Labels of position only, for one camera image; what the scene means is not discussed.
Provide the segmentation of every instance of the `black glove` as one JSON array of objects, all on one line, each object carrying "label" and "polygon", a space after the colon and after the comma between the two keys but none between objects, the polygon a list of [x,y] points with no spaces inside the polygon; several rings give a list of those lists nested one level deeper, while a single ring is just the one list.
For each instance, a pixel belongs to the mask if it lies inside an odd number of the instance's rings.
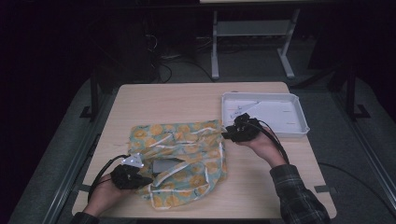
[{"label": "black glove", "polygon": [[130,165],[118,165],[111,173],[111,180],[119,189],[138,189],[152,183],[152,179],[139,175],[139,168]]}]

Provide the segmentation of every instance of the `floral cloth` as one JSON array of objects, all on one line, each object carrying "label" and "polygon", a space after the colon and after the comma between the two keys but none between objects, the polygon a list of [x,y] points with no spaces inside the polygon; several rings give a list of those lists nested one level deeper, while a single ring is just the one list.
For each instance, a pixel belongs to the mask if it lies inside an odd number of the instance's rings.
[{"label": "floral cloth", "polygon": [[[227,174],[219,120],[153,124],[131,130],[131,154],[140,153],[141,175],[153,182],[137,191],[154,208],[167,209],[192,202],[213,190]],[[179,164],[153,175],[155,160],[178,159]]]}]

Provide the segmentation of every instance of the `wooden table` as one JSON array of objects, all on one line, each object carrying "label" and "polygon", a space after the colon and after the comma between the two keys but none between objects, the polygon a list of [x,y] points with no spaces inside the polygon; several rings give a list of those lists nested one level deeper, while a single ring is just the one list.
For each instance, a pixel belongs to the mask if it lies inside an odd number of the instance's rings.
[{"label": "wooden table", "polygon": [[[135,125],[194,122],[221,118],[221,95],[227,91],[289,92],[281,82],[190,83],[124,85],[120,88],[84,179],[90,185],[112,158],[127,153],[125,143]],[[308,189],[325,205],[331,217],[336,210],[328,192],[316,193],[325,185],[308,138],[281,138],[290,163],[296,165]],[[280,218],[279,199],[269,174],[270,166],[247,147],[225,141],[228,176],[203,199],[158,211],[137,194],[128,196],[106,217],[132,218]],[[120,162],[114,162],[111,172]],[[82,211],[87,192],[80,191],[73,214]]]}]

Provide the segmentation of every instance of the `plaid sleeve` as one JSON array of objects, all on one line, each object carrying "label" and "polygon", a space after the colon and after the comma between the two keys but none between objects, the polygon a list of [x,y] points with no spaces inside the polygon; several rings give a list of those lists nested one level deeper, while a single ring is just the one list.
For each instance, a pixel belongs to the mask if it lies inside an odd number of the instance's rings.
[{"label": "plaid sleeve", "polygon": [[306,189],[298,170],[293,165],[280,165],[270,171],[276,194],[280,200],[280,213],[286,223],[330,223],[326,208]]}]

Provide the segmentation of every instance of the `white tray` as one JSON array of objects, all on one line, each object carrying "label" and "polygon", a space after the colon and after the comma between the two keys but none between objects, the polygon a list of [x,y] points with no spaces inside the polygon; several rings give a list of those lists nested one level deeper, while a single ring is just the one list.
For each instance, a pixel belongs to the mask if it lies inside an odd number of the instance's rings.
[{"label": "white tray", "polygon": [[235,117],[248,113],[267,123],[278,137],[303,137],[309,131],[299,98],[294,94],[225,92],[221,101],[224,126],[233,125]]}]

